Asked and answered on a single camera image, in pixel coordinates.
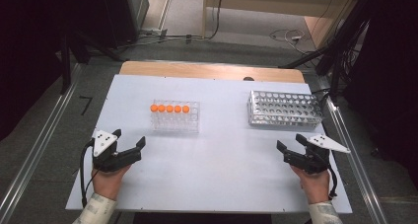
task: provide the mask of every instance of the white plastic mount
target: white plastic mount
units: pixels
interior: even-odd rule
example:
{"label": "white plastic mount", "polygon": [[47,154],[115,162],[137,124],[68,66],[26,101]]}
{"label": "white plastic mount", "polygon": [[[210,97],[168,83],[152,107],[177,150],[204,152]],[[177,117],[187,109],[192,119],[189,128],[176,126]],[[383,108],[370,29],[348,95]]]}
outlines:
{"label": "white plastic mount", "polygon": [[95,149],[93,150],[93,156],[98,157],[103,151],[108,148],[114,141],[117,140],[117,136],[108,132],[99,130],[96,132],[95,137]]}
{"label": "white plastic mount", "polygon": [[314,144],[318,147],[321,148],[325,148],[325,149],[329,149],[329,150],[334,150],[337,152],[343,152],[343,153],[350,153],[350,149],[348,149],[347,147],[344,147],[343,145],[335,142],[334,140],[330,139],[329,137],[325,136],[325,135],[317,135],[317,136],[313,136],[308,138],[308,141],[311,144]]}

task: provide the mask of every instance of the human hand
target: human hand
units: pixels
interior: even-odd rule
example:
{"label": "human hand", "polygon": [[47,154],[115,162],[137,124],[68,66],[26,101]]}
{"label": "human hand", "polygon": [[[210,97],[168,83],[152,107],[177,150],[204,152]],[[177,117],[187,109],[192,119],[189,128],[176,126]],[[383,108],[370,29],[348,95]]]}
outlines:
{"label": "human hand", "polygon": [[290,166],[301,179],[301,188],[304,190],[308,199],[308,204],[329,201],[329,173],[328,170],[317,174],[304,172],[303,170]]}
{"label": "human hand", "polygon": [[122,178],[129,168],[130,165],[111,173],[93,169],[92,177],[95,193],[116,201],[120,186],[122,185]]}

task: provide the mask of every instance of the sleeve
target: sleeve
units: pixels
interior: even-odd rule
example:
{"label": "sleeve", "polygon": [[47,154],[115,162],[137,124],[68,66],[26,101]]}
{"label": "sleeve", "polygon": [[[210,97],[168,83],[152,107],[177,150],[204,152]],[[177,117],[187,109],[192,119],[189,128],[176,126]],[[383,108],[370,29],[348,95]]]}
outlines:
{"label": "sleeve", "polygon": [[331,201],[311,204],[310,215],[313,224],[342,224]]}
{"label": "sleeve", "polygon": [[93,193],[80,217],[73,224],[107,223],[115,207],[115,201]]}

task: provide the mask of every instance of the orange cap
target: orange cap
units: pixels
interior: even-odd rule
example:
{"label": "orange cap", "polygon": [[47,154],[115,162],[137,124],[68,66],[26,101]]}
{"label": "orange cap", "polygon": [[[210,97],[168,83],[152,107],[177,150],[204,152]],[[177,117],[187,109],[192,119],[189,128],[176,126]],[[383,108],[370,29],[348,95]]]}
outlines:
{"label": "orange cap", "polygon": [[175,112],[181,112],[181,106],[175,106],[174,111]]}
{"label": "orange cap", "polygon": [[167,112],[173,112],[174,107],[173,107],[172,105],[168,105],[168,106],[166,107],[166,109],[167,109]]}
{"label": "orange cap", "polygon": [[152,105],[150,106],[150,109],[151,109],[151,112],[156,112],[156,111],[158,110],[158,107],[157,107],[157,105],[152,104]]}
{"label": "orange cap", "polygon": [[190,112],[190,107],[189,106],[183,106],[183,112],[185,112],[185,113]]}
{"label": "orange cap", "polygon": [[164,105],[159,105],[158,106],[158,111],[159,112],[164,112],[166,110],[166,107]]}

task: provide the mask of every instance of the human arm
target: human arm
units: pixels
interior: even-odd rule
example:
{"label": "human arm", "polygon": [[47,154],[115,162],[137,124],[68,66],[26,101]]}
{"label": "human arm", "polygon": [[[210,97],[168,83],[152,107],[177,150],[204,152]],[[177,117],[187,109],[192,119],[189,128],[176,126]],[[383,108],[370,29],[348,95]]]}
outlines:
{"label": "human arm", "polygon": [[116,207],[122,178],[129,168],[130,166],[127,166],[112,173],[104,173],[93,169],[92,177],[95,192],[80,217],[73,224],[107,223]]}
{"label": "human arm", "polygon": [[301,188],[307,196],[309,210],[313,224],[342,224],[335,208],[329,200],[328,170],[318,174],[307,174],[303,170],[291,166],[301,179]]}

